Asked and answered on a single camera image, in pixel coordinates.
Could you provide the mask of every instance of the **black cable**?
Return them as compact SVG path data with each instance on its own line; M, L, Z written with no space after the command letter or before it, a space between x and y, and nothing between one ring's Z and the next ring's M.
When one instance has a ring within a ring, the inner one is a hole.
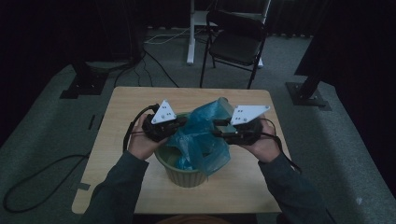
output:
M330 219L332 220L332 222L334 224L336 224L337 222L335 221L335 218L332 216L332 214L330 213L329 209L326 208L326 213L327 215L330 217Z
M134 68L134 72L135 72L136 75L137 75L137 86L141 87L141 85L140 85L140 75L139 75L139 73L136 71L136 67Z
M148 73L149 82L150 82L150 84L151 84L151 87L154 87L154 86L152 85L152 78L151 78L151 74L150 74L150 73L149 73L149 71L146 69L146 62L145 62L145 59L143 59L143 64L144 64L144 66L143 66L143 70L145 70L145 71Z
M115 89L117 87L117 81L119 80L120 76L128 69L130 69L131 67L127 67L124 68L122 71L119 72L119 74L116 77L116 80L114 80L114 84L113 84L113 89Z
M60 158L59 160L54 161L54 162L52 162L51 164L45 166L44 168L42 168L41 170L39 170L39 171L36 172L35 174L30 175L30 176L24 178L23 180L21 180L20 182L18 182L18 183L15 184L14 186L12 186L12 187L7 191L7 193L6 193L6 195L4 196L4 199L3 199L3 207L4 207L4 209L5 209L6 211L8 211L9 213L15 213L15 214L16 214L16 213L28 212L28 211L30 211L30 210L33 210L33 209L37 208L38 206L40 206L41 204L43 204L44 202L46 202L46 201L47 201L47 200L59 189L59 187L64 183L64 181L66 181L67 177L69 177L69 176L73 173L73 171L76 170L76 168L79 166L79 164L80 164L82 161L88 159L90 154L91 154L91 152L89 152L89 153L87 153L87 154L85 154L85 155L70 155L70 156L66 156L66 157ZM8 205L8 198L9 198L9 196L10 196L18 187L20 187L22 184L28 182L29 180L33 179L35 176L37 176L37 175L41 174L42 172L46 171L47 169L49 169L49 168L50 168L52 165L54 165L55 163L57 163L57 162L59 162L59 161L64 161L64 160L67 160L67 159L75 158L75 157L77 157L77 158L81 157L81 159L80 159L80 160L76 163L76 165L69 171L69 173L64 177L64 179L55 187L55 189L53 189L52 192L51 192L47 197L44 198L44 200L42 200L41 202L39 202L39 203L37 203L37 204L35 204L35 205L31 206L31 207L24 208L24 209L19 209L19 210L17 210L17 209L12 209L12 208L9 207L9 205Z
M139 114L137 114L136 118L134 118L134 121L131 122L131 124L128 127L128 130L126 131L126 134L124 136L123 139L123 144L122 144L122 151L125 151L128 147L128 142L129 142L129 137L132 134L132 130L134 129L134 125L136 124L136 122L139 120L140 116L142 116L146 111L152 109L154 110L154 112L157 112L156 110L159 108L160 106L158 104L156 105L149 105L148 107L144 108L142 111L139 112Z
M148 53L145 49L143 49L143 51L145 51L148 56L150 56L160 67L161 69L165 72L165 74L168 76L168 78L175 84L176 87L179 88L179 86L176 84L176 82L169 76L169 74L165 71L165 69L163 68L163 66L157 61L157 59L155 59L150 53Z
M95 66L89 65L89 64L87 64L87 65L91 69L91 71L93 71L93 72L111 73L111 72L114 72L114 71L117 71L117 70L120 70L120 69L123 69L123 68L132 67L133 64L131 62L128 62L128 63L125 63L125 64L121 64L121 65L117 65L117 66L114 66L114 67L110 67L110 68L95 67Z
M275 124L269 120L269 119L263 119L266 120L268 122L270 122L274 128L274 135L271 135L269 133L262 133L262 135L270 137L272 139L274 139L274 141L277 143L277 146L279 147L280 151L282 152L282 154L286 157L286 160L288 160L289 164L294 167L300 174L303 173L303 170L291 159L289 159L289 157L286 156L285 152L283 151L283 147L282 147L282 141L280 141L280 138L276 135L276 127Z
M133 133L146 133L145 131L142 131L142 132L132 132L131 134L133 134Z

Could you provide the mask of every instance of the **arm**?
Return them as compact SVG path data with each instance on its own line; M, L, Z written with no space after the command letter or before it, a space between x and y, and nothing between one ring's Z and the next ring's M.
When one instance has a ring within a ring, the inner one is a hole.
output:
M90 206L79 223L132 223L143 177L149 166L145 160L166 142L163 139L156 143L146 137L141 128L145 118L146 115L142 115L134 127L128 150L108 172L105 181L94 189Z
M274 135L274 128L263 119L262 131ZM241 147L259 159L267 187L289 222L333 223L318 191L290 167L273 139L262 137L252 146Z

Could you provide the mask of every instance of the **black chair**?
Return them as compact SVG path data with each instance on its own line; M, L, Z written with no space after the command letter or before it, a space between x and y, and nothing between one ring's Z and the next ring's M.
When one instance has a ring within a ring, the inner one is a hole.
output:
M217 37L212 31L213 24L219 29ZM262 21L245 17L232 12L212 10L206 15L208 38L205 46L204 64L202 67L200 88L204 81L207 53L215 62L225 63L251 72L247 88L256 76L259 60L262 56L267 32Z

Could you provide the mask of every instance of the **gray carpet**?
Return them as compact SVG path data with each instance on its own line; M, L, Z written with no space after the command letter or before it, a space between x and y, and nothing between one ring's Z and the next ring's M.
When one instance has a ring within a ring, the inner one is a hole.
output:
M177 32L180 31L159 30L151 31L149 35ZM293 105L290 99L285 82L304 82L305 77L293 74L309 42L310 39L300 37L268 37L262 55L264 68L258 71L251 89L271 93L292 159L318 188L338 223L396 223L395 199L376 170L334 87L325 83L318 87L332 111ZM197 88L205 45L197 41L194 65L186 64L187 46L187 38L175 38L160 45L146 45L145 48L179 87ZM115 63L96 62L91 65L111 67ZM205 88L245 89L248 84L248 72L227 65L219 64L214 69L209 63L206 71ZM59 99L74 78L71 66L53 77L0 150L2 199L12 185L43 166L61 157L85 154L92 149L119 72L110 74L100 96L79 96L77 100ZM148 55L135 71L126 71L117 85L149 87L150 79L154 87L175 87ZM38 203L77 161L71 159L57 163L23 185L10 197L10 206L22 209ZM85 164L84 161L37 209L10 214L2 207L0 223L77 223L79 216L72 213L71 205ZM276 214L258 214L257 217L259 223L276 223Z

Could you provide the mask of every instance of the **dark background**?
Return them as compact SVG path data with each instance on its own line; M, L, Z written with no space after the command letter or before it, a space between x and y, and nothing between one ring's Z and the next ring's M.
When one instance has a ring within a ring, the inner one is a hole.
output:
M205 9L210 2L196 1L196 9ZM144 27L169 29L190 24L190 1L112 3L1 3L1 145L50 79L70 64L70 55L85 62L131 60L139 54L139 36L144 35ZM230 0L225 5L226 9L239 11L254 11L256 6L253 0ZM318 77L334 85L393 194L395 8L395 2L389 0L273 0L267 20L271 35L315 36L296 74ZM135 35L133 46L128 32Z

